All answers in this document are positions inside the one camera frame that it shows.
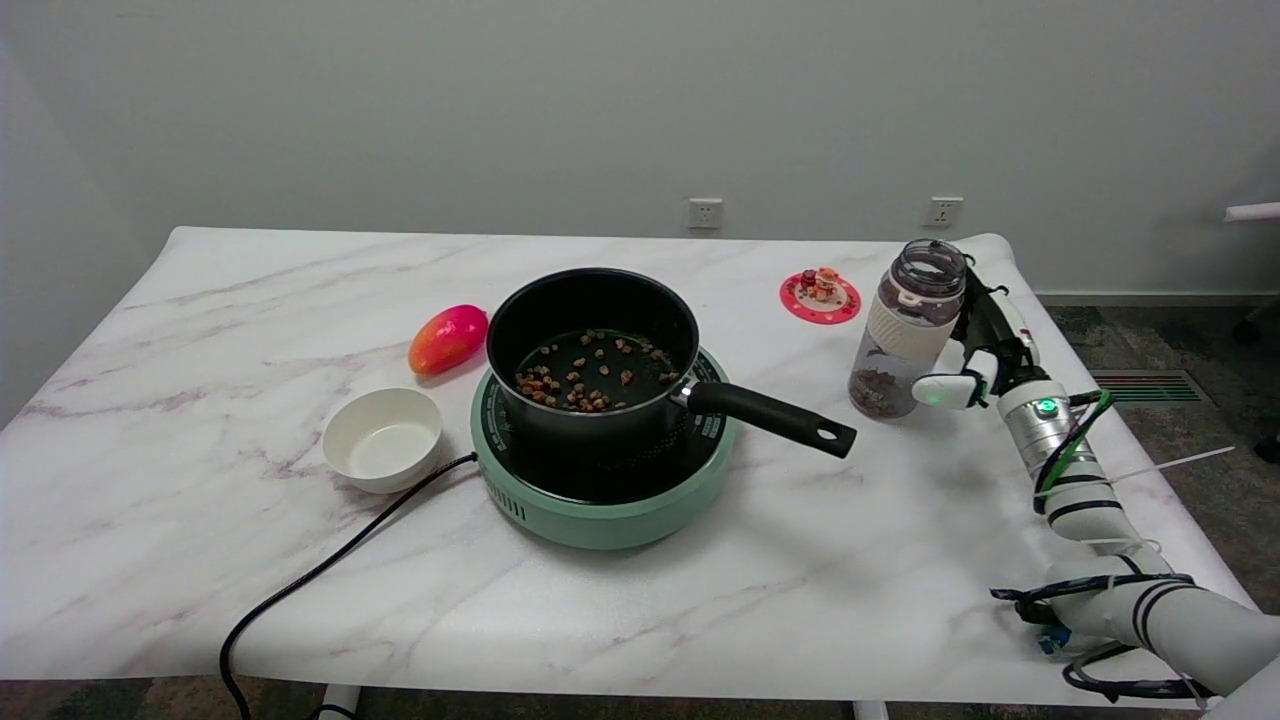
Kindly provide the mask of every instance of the saucepan handle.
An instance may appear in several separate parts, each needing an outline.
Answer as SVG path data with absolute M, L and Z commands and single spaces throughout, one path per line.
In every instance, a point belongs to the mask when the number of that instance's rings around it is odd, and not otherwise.
M 673 400 L 699 415 L 723 413 L 836 457 L 847 456 L 858 437 L 858 430 L 817 413 L 730 383 L 691 382 Z

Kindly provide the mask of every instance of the marble pattern tabletop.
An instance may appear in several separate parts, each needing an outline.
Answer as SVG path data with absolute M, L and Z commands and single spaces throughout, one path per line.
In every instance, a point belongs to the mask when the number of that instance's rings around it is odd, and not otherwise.
M 630 268 L 668 283 L 735 382 L 859 429 L 847 460 L 745 429 L 712 510 L 626 552 L 517 530 L 474 465 L 241 639 L 239 671 L 474 691 L 1105 705 L 1069 688 L 989 587 L 1087 555 L 1030 507 L 995 411 L 859 415 L 858 319 L 792 318 L 782 281 L 837 268 L 865 295 L 900 247 L 178 228 L 92 336 L 0 434 L 0 676 L 207 674 L 250 607 L 388 502 L 325 468 L 325 420 L 412 386 L 404 354 L 440 309 L 493 310 L 541 274 Z M 998 236 L 964 241 L 1011 288 L 1044 366 L 1089 375 Z M 476 359 L 422 387 L 449 455 L 471 448 Z M 1115 413 L 1091 433 L 1114 474 L 1151 460 Z M 1158 474 L 1117 487 L 1180 571 L 1249 603 Z M 1152 657 L 1100 673 L 1166 676 Z

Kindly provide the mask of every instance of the white ceramic bowl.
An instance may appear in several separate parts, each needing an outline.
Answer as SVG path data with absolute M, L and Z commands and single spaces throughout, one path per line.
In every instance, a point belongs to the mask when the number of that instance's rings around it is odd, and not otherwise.
M 408 488 L 439 464 L 440 409 L 407 387 L 352 400 L 329 420 L 320 441 L 325 462 L 366 492 Z

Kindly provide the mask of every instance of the black power cord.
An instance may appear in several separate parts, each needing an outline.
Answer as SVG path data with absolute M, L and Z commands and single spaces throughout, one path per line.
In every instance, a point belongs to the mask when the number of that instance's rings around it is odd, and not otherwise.
M 232 698 L 236 701 L 236 707 L 239 708 L 241 720 L 253 720 L 252 715 L 250 714 L 248 701 L 244 700 L 244 693 L 241 692 L 239 685 L 236 684 L 236 678 L 232 676 L 232 648 L 236 646 L 236 641 L 239 639 L 244 629 L 248 628 L 250 624 L 253 623 L 253 620 L 257 620 L 264 612 L 270 610 L 271 606 L 274 606 L 276 602 L 280 602 L 282 600 L 284 600 L 285 597 L 291 596 L 293 592 L 300 589 L 302 585 L 316 579 L 317 577 L 320 577 L 321 573 L 324 573 L 329 568 L 333 568 L 339 560 L 346 557 L 348 552 L 355 550 L 356 546 L 360 544 L 360 541 L 369 537 L 369 533 L 378 529 L 378 525 L 381 525 L 388 518 L 394 515 L 397 510 L 399 510 L 406 502 L 408 502 L 411 497 L 417 495 L 420 489 L 431 484 L 440 475 L 444 475 L 445 473 L 457 468 L 458 465 L 474 462 L 475 460 L 476 460 L 476 454 L 470 452 L 467 455 L 463 455 L 462 457 L 451 460 L 449 462 L 444 464 L 440 469 L 435 470 L 430 475 L 419 480 L 417 484 L 404 491 L 404 495 L 397 497 L 396 502 L 392 502 L 389 506 L 387 506 L 387 510 L 383 510 L 378 515 L 378 518 L 374 518 L 372 523 L 365 525 L 362 530 L 356 533 L 356 537 L 347 541 L 347 544 L 338 548 L 338 552 L 334 552 L 329 557 L 324 559 L 319 565 L 316 565 L 311 570 L 307 570 L 307 573 L 303 574 L 301 578 L 293 580 L 288 585 L 284 585 L 283 589 L 280 589 L 271 597 L 264 600 L 262 602 L 257 603 L 257 607 L 250 610 L 243 618 L 241 618 L 239 623 L 236 623 L 236 626 L 232 628 L 230 634 L 228 634 L 227 639 L 223 642 L 221 652 L 218 653 L 218 673 L 223 678 L 223 684 L 227 685 L 227 692 L 232 693 Z M 333 712 L 337 712 L 346 717 L 351 717 L 352 720 L 356 719 L 356 715 L 344 707 L 338 707 L 337 705 L 321 705 L 311 715 L 308 715 L 306 720 L 315 720 L 316 717 L 320 717 L 320 714 L 324 712 L 325 710 L 332 710 Z

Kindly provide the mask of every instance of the table leg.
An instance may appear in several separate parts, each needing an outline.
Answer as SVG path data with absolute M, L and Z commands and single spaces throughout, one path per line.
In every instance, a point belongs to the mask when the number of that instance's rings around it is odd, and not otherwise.
M 855 700 L 840 706 L 845 720 L 888 720 L 888 706 L 878 700 Z
M 324 705 L 337 705 L 343 710 L 356 711 L 360 702 L 360 685 L 328 685 L 324 689 Z M 338 712 L 325 710 L 320 714 L 320 720 L 347 720 Z

